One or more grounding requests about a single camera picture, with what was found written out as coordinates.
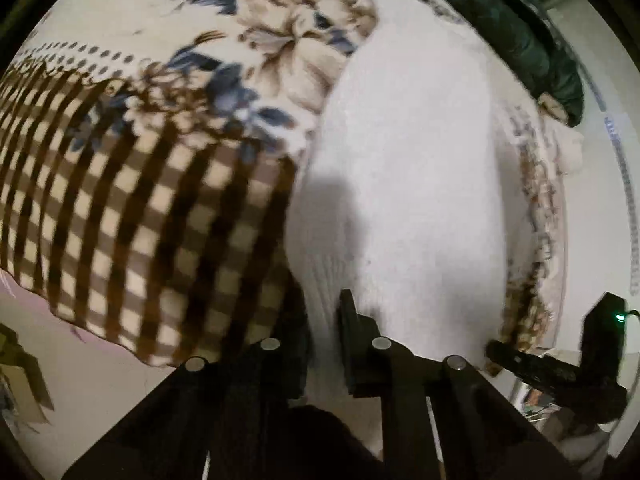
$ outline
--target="white fabric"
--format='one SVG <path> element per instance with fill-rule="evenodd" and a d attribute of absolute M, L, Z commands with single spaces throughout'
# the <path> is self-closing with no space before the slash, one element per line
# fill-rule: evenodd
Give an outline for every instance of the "white fabric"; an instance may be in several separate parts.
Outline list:
<path fill-rule="evenodd" d="M 329 98 L 286 225 L 324 374 L 322 392 L 308 393 L 323 407 L 344 384 L 334 316 L 342 288 L 415 354 L 457 353 L 475 365 L 504 304 L 482 58 L 422 2 L 375 3 L 380 22 Z"/>

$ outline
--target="round metal screw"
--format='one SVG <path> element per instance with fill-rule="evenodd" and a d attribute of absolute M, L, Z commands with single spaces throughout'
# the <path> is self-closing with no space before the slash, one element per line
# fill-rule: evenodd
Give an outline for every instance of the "round metal screw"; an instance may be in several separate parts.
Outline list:
<path fill-rule="evenodd" d="M 386 337 L 376 337 L 371 341 L 371 345 L 376 350 L 389 350 L 391 348 L 391 341 Z"/>
<path fill-rule="evenodd" d="M 268 337 L 267 339 L 263 339 L 260 341 L 260 348 L 266 350 L 267 352 L 271 350 L 277 350 L 280 348 L 280 341 L 274 337 Z"/>
<path fill-rule="evenodd" d="M 204 368 L 205 364 L 207 364 L 207 362 L 203 357 L 192 357 L 185 362 L 184 367 L 188 372 L 199 372 Z"/>
<path fill-rule="evenodd" d="M 462 370 L 466 366 L 466 361 L 459 355 L 451 355 L 447 357 L 447 365 L 454 370 Z"/>

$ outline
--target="brown plaid pattern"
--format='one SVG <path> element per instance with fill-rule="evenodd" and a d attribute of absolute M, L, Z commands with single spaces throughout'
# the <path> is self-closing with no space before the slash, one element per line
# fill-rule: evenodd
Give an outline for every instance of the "brown plaid pattern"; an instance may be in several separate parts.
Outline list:
<path fill-rule="evenodd" d="M 210 360 L 271 333 L 288 292 L 282 231 L 288 158 L 240 157 L 240 140 L 203 150 L 161 134 L 110 130 L 106 114 L 72 152 L 105 92 L 73 70 L 27 59 L 0 81 L 0 266 L 60 318 L 149 364 Z"/>

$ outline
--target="green cloth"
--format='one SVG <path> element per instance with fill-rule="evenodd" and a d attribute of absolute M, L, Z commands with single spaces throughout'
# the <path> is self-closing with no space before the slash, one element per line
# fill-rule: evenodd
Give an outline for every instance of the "green cloth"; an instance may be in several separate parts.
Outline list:
<path fill-rule="evenodd" d="M 547 92 L 582 120 L 584 93 L 577 63 L 536 0 L 447 0 L 509 65 L 534 98 Z"/>

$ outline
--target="cable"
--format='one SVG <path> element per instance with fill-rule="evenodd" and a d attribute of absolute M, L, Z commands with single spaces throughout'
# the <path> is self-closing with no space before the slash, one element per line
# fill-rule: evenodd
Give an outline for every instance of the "cable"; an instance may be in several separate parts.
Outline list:
<path fill-rule="evenodd" d="M 627 312 L 625 319 L 628 319 L 629 316 L 636 316 L 638 318 L 638 321 L 640 322 L 640 312 L 638 312 L 637 310 L 630 310 L 629 312 Z M 593 457 L 597 456 L 605 446 L 606 447 L 609 446 L 609 443 L 611 442 L 611 437 L 613 436 L 614 432 L 617 430 L 618 425 L 620 424 L 620 422 L 622 421 L 622 418 L 626 414 L 626 410 L 628 410 L 629 405 L 631 404 L 631 402 L 633 401 L 634 397 L 636 396 L 636 389 L 638 388 L 638 383 L 640 383 L 640 356 L 638 357 L 638 366 L 636 368 L 636 376 L 634 378 L 633 384 L 631 384 L 631 389 L 629 390 L 628 401 L 626 402 L 625 411 L 622 412 L 622 415 L 620 415 L 620 418 L 616 422 L 613 423 L 611 431 L 609 431 L 609 434 L 607 435 L 607 437 L 604 440 L 604 442 L 602 444 L 600 444 L 595 449 L 595 451 L 593 451 L 593 453 L 591 453 L 589 455 L 589 457 L 582 462 L 582 464 L 586 464 Z"/>

